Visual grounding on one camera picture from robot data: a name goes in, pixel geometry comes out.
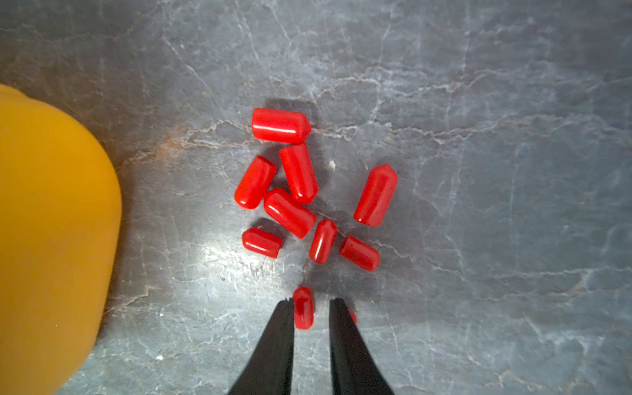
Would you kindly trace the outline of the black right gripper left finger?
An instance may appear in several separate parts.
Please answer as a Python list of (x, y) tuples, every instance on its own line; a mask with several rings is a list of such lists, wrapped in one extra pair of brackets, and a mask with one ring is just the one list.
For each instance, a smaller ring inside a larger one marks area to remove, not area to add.
[(294, 301), (280, 301), (249, 362), (229, 394), (291, 394), (294, 360)]

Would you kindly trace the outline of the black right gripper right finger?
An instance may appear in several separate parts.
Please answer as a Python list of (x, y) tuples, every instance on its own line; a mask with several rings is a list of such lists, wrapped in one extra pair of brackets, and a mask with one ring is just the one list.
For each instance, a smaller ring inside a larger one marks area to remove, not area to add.
[(343, 299), (329, 303), (330, 361), (333, 394), (390, 394)]

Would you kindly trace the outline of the yellow plastic storage box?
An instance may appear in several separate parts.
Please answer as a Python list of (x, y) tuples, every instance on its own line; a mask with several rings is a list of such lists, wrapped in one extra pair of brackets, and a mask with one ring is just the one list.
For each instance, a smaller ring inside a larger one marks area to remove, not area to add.
[(77, 120), (1, 89), (1, 391), (54, 394), (94, 347), (122, 218), (115, 169)]

